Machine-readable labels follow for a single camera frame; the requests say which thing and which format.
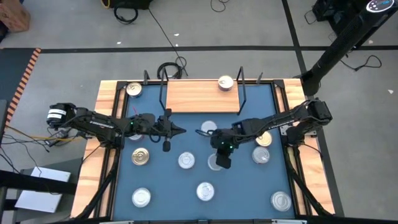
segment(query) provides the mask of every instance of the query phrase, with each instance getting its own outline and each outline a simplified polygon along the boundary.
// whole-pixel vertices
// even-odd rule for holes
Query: blue surface
[[[127,115],[134,115],[133,106],[138,113],[161,115],[159,88],[145,86],[139,98],[130,98]],[[218,172],[207,165],[207,158],[215,152],[210,139],[194,132],[206,120],[214,121],[219,128],[230,128],[235,121],[275,114],[269,85],[247,86],[246,93],[248,101],[239,116],[232,113],[173,114],[170,120],[187,132],[172,138],[170,152],[163,152],[162,142],[153,143],[148,137],[139,142],[126,139],[121,153],[113,220],[293,218],[293,208],[279,212],[271,205],[274,192],[284,191],[291,195],[278,130],[271,130],[273,141],[267,164],[254,163],[251,153],[256,143],[249,142],[240,145],[231,155],[230,169]],[[144,166],[136,166],[131,161],[132,152],[138,147],[148,149],[150,154]],[[195,165],[189,170],[178,166],[178,157],[185,151],[195,156]],[[204,181],[215,188],[215,196],[209,202],[202,202],[196,194],[197,186]],[[133,191],[139,187],[151,192],[151,201],[144,208],[135,207],[131,200]]]

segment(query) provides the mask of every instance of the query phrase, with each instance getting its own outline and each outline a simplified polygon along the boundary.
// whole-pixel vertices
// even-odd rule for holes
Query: cardboard box
[[[0,0],[0,21],[11,32],[29,29],[30,14],[19,0]]]

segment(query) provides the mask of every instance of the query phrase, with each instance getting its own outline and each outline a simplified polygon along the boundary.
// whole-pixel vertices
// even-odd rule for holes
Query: metal can
[[[207,165],[213,171],[220,171],[223,168],[216,164],[216,160],[217,160],[217,155],[215,153],[210,155],[209,158],[207,159]]]
[[[220,90],[230,91],[232,86],[234,86],[234,80],[230,76],[223,75],[218,79],[218,88]]]
[[[142,94],[142,86],[140,83],[132,82],[126,87],[127,94],[132,97],[138,97]]]
[[[259,146],[267,147],[272,143],[272,136],[268,131],[265,131],[261,136],[256,138],[256,142]]]
[[[183,169],[192,168],[195,164],[195,157],[191,152],[184,152],[178,157],[178,164]]]
[[[200,200],[208,202],[214,196],[214,187],[211,183],[202,182],[197,188],[197,195]]]
[[[214,123],[214,121],[205,121],[201,124],[200,129],[201,129],[201,131],[207,133],[207,131],[209,131],[209,130],[216,130],[217,124]]]
[[[292,199],[285,192],[276,192],[271,197],[271,204],[276,210],[286,212],[292,206]]]
[[[138,188],[132,193],[131,200],[136,207],[143,208],[150,202],[150,192],[146,188]]]
[[[149,152],[147,149],[138,148],[132,152],[131,160],[135,165],[141,166],[148,162]]]
[[[254,162],[257,164],[265,164],[269,161],[269,151],[266,147],[258,146],[251,154]]]
[[[135,134],[133,136],[130,136],[129,139],[132,141],[140,141],[144,136],[141,134]]]

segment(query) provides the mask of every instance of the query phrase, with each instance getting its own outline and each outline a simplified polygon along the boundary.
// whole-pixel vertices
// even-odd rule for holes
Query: wooden table
[[[95,111],[98,113],[111,115],[114,105],[114,96],[116,93],[117,80],[103,80],[99,86],[99,92],[95,104]],[[303,89],[299,79],[284,79],[285,91],[287,95],[287,100],[289,102],[290,109],[294,106],[301,104],[304,100]],[[283,101],[281,97],[280,88],[276,88],[277,97],[279,99],[279,108],[284,111]],[[121,90],[121,96],[119,97],[117,117],[120,117],[122,111],[124,99],[124,90]],[[317,139],[306,136],[305,143],[309,146],[318,148]],[[87,143],[85,150],[85,157],[90,154],[97,146],[99,142],[96,139],[90,139]],[[307,146],[300,146],[300,158],[302,161],[303,173],[305,177],[305,183],[315,198],[322,204],[322,206],[328,210],[330,213],[334,213],[334,208],[331,200],[330,189],[326,181],[326,175],[323,167],[323,162],[317,151],[310,149]],[[290,157],[293,158],[292,149],[289,149]],[[113,154],[109,157],[108,170],[113,161]],[[100,181],[101,167],[104,159],[104,148],[99,148],[94,152],[85,163],[81,166],[78,187],[75,194],[75,200],[72,207],[71,217],[75,217],[80,214],[85,206],[94,196],[98,189],[98,184]],[[303,197],[301,190],[295,185],[298,206],[300,214],[305,214]],[[101,210],[99,215],[106,215],[106,204],[108,202],[108,190],[104,193],[101,202]]]

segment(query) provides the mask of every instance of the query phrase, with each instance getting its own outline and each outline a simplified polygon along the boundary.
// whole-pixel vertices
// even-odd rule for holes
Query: concrete floor
[[[301,46],[330,44],[331,29],[327,23],[308,25],[303,18],[314,2],[288,0]],[[139,11],[135,24],[124,26],[114,19],[111,11],[102,9],[97,0],[25,0],[24,5],[32,14],[30,30],[9,35],[0,47],[169,46],[148,11]],[[173,44],[179,46],[293,46],[280,0],[230,1],[222,13],[213,12],[210,1],[155,0],[151,10]],[[397,45],[397,24],[398,14],[371,37],[373,45]],[[303,52],[307,68],[321,54]],[[398,105],[395,86],[398,51],[356,51],[344,61],[359,66],[371,54],[382,60],[382,68],[353,72],[339,63],[323,79],[317,96],[328,103],[334,117],[325,128],[325,136],[345,215],[398,220],[395,210],[398,176],[393,173],[398,159],[394,147],[398,130],[394,124]],[[202,51],[180,52],[180,55],[188,61],[189,78],[233,75],[241,65],[245,76],[251,78],[261,72],[264,72],[263,78],[289,78],[300,73],[294,51]],[[100,80],[137,79],[145,69],[155,78],[160,64],[174,60],[173,52],[41,54],[11,126],[46,136],[45,117],[49,105],[72,102],[92,110]],[[81,158],[85,142],[54,147],[50,153],[35,144],[29,146],[37,163],[44,166]],[[4,148],[18,169],[34,166],[20,146]],[[0,169],[10,170],[3,161]],[[48,218],[31,223],[49,222]]]

